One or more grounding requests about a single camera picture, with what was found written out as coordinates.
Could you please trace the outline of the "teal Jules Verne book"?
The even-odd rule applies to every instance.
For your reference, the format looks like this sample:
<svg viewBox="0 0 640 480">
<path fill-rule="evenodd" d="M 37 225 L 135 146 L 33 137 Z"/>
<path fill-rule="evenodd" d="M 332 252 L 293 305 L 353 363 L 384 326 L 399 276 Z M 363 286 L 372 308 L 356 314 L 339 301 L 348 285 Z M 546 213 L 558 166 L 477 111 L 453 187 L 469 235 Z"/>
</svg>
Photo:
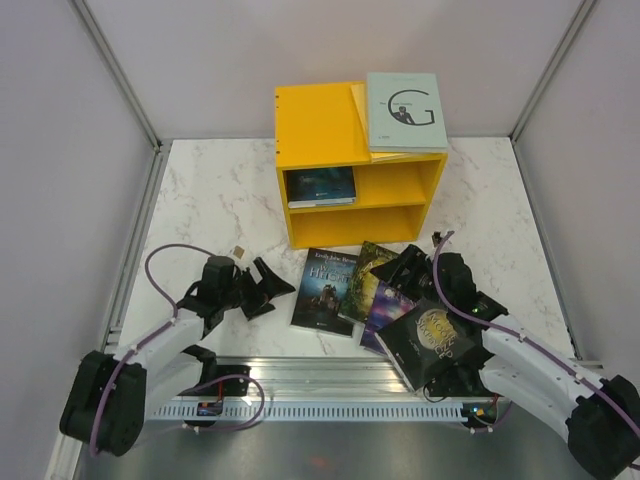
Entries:
<svg viewBox="0 0 640 480">
<path fill-rule="evenodd" d="M 287 203 L 289 201 L 356 198 L 352 167 L 299 169 L 285 172 Z"/>
</svg>

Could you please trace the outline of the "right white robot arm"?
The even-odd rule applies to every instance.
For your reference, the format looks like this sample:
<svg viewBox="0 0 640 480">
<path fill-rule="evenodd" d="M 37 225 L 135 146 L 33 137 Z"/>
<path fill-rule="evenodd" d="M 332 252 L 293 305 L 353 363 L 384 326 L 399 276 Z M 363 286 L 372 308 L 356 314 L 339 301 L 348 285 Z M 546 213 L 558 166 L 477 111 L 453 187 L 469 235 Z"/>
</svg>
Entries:
<svg viewBox="0 0 640 480">
<path fill-rule="evenodd" d="M 499 302 L 479 291 L 462 256 L 409 245 L 372 269 L 414 301 L 377 331 L 407 387 L 440 385 L 456 372 L 471 394 L 502 396 L 554 430 L 596 479 L 639 466 L 639 392 L 621 375 L 607 379 L 536 338 Z"/>
</svg>

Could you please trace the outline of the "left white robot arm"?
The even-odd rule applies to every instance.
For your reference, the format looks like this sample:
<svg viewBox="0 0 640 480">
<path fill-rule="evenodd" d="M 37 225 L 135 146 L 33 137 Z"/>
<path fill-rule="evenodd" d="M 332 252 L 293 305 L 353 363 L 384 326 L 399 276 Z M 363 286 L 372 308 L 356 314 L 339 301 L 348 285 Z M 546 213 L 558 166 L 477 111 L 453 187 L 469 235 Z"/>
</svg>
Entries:
<svg viewBox="0 0 640 480">
<path fill-rule="evenodd" d="M 261 259 L 241 269 L 213 255 L 199 280 L 172 304 L 168 319 L 112 353 L 93 350 L 78 367 L 59 421 L 61 434 L 86 444 L 91 454 L 122 456 L 132 449 L 144 423 L 177 396 L 215 395 L 192 431 L 212 429 L 227 394 L 243 395 L 254 380 L 249 368 L 219 367 L 215 352 L 201 346 L 239 309 L 248 320 L 274 310 L 273 299 L 294 292 Z"/>
</svg>

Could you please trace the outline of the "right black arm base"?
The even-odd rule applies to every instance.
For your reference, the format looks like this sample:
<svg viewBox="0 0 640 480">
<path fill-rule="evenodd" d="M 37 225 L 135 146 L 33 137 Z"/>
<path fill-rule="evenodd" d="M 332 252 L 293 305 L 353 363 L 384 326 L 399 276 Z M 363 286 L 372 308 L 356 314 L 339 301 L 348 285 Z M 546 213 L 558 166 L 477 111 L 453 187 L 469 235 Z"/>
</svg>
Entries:
<svg viewBox="0 0 640 480">
<path fill-rule="evenodd" d="M 476 369 L 455 365 L 431 380 L 423 388 L 429 398 L 492 397 L 493 393 L 481 382 Z"/>
</svg>

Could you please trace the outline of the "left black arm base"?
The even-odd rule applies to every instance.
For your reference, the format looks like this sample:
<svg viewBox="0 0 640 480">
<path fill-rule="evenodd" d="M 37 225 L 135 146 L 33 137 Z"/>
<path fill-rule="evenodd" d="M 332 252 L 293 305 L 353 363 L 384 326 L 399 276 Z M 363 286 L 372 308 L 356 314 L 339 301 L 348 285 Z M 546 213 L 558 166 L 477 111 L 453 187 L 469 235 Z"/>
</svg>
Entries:
<svg viewBox="0 0 640 480">
<path fill-rule="evenodd" d="M 216 354 L 204 347 L 193 345 L 183 351 L 196 359 L 202 367 L 194 387 L 183 392 L 186 396 L 215 396 L 218 399 L 242 397 L 247 394 L 251 368 L 248 365 L 220 365 Z"/>
</svg>

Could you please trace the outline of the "grey G book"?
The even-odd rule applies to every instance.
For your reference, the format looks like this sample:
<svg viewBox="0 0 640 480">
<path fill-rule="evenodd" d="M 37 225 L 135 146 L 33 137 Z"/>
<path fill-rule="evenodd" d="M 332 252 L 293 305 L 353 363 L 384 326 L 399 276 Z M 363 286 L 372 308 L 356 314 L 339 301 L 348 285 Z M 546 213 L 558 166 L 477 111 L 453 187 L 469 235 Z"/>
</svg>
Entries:
<svg viewBox="0 0 640 480">
<path fill-rule="evenodd" d="M 448 147 L 437 77 L 371 72 L 366 78 L 368 144 L 376 153 L 439 153 Z"/>
</svg>

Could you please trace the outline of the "yellow L book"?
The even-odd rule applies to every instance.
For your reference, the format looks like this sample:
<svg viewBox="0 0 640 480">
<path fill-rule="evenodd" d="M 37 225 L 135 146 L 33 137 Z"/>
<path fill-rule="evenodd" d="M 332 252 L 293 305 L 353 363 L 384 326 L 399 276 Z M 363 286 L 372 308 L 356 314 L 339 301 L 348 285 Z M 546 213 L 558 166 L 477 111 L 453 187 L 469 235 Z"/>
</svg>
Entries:
<svg viewBox="0 0 640 480">
<path fill-rule="evenodd" d="M 365 138 L 365 144 L 368 148 L 369 135 L 366 86 L 364 82 L 355 82 L 350 86 L 350 89 L 355 109 L 359 118 L 360 126 Z M 400 158 L 406 158 L 409 156 L 408 153 L 402 152 L 373 152 L 369 148 L 368 153 L 373 163 L 398 160 Z"/>
</svg>

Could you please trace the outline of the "light blue O S book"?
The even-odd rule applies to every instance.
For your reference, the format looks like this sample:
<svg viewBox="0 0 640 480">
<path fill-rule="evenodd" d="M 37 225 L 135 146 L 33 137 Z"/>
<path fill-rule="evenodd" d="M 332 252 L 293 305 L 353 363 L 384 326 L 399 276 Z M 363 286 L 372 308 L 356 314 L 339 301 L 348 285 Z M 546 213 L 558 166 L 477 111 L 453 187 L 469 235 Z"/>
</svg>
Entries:
<svg viewBox="0 0 640 480">
<path fill-rule="evenodd" d="M 355 203 L 355 201 L 356 201 L 355 197 L 289 201 L 288 208 L 301 209 L 301 208 L 316 208 L 316 207 L 328 207 L 328 206 L 344 206 L 344 205 L 352 205 Z"/>
</svg>

